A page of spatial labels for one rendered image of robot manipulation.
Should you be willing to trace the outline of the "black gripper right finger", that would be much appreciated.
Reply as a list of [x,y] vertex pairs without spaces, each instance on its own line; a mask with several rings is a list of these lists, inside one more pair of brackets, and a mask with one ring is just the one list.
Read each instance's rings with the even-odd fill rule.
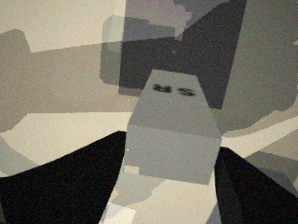
[[298,224],[298,197],[233,149],[220,147],[214,183],[222,224]]

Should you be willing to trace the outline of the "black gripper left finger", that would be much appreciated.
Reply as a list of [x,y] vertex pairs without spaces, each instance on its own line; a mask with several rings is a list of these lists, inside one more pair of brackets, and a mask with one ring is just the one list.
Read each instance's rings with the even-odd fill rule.
[[0,224],[98,224],[124,163],[125,135],[0,177]]

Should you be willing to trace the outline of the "grey rectangular box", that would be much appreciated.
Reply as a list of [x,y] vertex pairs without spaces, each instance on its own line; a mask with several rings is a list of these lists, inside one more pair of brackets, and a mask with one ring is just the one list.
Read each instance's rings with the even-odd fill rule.
[[152,69],[126,124],[124,172],[209,186],[221,141],[197,76]]

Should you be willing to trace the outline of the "grey open bin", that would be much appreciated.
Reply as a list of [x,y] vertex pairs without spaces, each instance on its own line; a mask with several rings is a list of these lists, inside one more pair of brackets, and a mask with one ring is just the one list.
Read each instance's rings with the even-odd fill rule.
[[[289,190],[291,194],[295,194],[295,197],[298,197],[298,190],[294,188],[294,185],[290,183],[289,177],[285,175],[285,173],[278,172],[278,171],[270,171],[270,169],[265,169],[261,167],[257,167],[254,165],[255,168],[258,168],[259,171],[263,173],[263,175],[269,176],[271,180],[274,180],[275,183],[281,184],[282,188]],[[205,224],[222,224],[220,210],[218,210],[218,205],[213,206],[212,213],[206,220]]]

